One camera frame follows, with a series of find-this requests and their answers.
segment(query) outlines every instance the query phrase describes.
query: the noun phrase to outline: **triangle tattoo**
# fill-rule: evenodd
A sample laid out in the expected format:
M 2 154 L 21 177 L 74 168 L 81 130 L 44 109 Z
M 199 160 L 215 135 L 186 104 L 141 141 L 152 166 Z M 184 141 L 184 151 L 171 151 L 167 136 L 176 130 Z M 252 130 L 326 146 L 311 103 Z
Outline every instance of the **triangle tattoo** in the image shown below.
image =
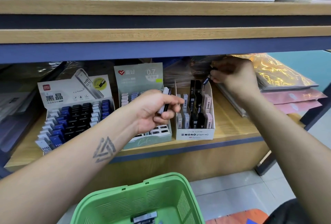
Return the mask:
M 95 163 L 102 162 L 104 160 L 110 159 L 116 152 L 115 146 L 109 137 L 105 140 L 101 138 L 97 149 L 94 152 L 93 159 L 97 159 Z

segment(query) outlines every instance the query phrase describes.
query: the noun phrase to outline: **black pants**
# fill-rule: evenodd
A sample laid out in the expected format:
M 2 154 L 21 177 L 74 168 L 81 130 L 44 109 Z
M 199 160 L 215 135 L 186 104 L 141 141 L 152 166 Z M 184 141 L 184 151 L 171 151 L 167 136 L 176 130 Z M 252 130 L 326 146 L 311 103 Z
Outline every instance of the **black pants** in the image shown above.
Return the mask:
M 292 199 L 273 211 L 264 224 L 312 224 L 312 222 L 297 199 Z

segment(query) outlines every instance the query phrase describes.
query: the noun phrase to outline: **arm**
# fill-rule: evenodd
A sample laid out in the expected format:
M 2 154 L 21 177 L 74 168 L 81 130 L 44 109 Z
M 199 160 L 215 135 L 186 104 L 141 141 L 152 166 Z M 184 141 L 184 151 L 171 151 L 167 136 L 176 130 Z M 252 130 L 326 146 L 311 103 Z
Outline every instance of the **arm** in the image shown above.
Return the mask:
M 212 79 L 246 110 L 313 223 L 331 219 L 331 150 L 276 109 L 259 92 L 252 63 L 225 58 Z
M 79 191 L 131 138 L 167 124 L 183 102 L 157 90 L 145 92 L 93 128 L 1 180 L 2 223 L 56 223 Z M 164 103 L 170 109 L 157 116 Z

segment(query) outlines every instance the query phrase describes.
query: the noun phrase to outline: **green shopping basket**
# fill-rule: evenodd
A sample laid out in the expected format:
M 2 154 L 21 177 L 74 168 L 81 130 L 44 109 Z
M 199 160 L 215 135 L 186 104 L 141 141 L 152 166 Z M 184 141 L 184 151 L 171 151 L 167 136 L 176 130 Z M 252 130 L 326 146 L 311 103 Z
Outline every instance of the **green shopping basket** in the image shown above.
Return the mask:
M 187 179 L 167 173 L 90 193 L 77 205 L 70 224 L 133 224 L 130 218 L 154 211 L 156 224 L 205 223 Z

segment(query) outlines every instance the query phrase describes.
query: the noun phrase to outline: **hand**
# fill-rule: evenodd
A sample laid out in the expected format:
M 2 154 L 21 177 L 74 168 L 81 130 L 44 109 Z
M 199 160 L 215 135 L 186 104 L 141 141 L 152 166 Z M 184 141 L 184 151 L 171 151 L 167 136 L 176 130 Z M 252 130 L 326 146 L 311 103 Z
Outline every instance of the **hand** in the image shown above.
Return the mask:
M 159 125 L 167 125 L 169 119 L 175 116 L 175 112 L 180 111 L 180 105 L 184 99 L 162 94 L 158 90 L 149 90 L 138 96 L 134 101 L 125 107 L 135 112 L 137 132 L 146 133 Z M 157 111 L 164 105 L 169 104 L 168 110 L 161 115 Z
M 235 100 L 243 103 L 246 99 L 260 94 L 254 67 L 249 59 L 225 57 L 221 61 L 213 61 L 211 80 L 223 83 Z

